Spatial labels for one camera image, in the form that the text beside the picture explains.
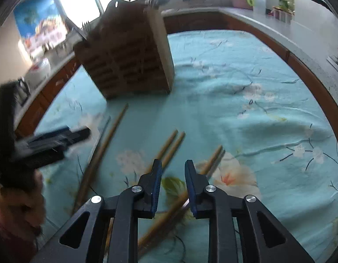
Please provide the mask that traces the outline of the person's left hand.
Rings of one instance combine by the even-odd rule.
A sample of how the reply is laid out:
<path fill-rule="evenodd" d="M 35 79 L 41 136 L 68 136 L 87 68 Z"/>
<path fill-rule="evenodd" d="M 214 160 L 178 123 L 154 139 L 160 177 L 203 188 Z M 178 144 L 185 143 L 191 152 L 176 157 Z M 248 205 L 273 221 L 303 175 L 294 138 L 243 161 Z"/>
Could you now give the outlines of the person's left hand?
<path fill-rule="evenodd" d="M 42 189 L 43 176 L 39 170 L 34 172 L 34 188 L 30 192 L 0 185 L 0 223 L 11 234 L 29 241 L 36 238 L 46 215 Z"/>

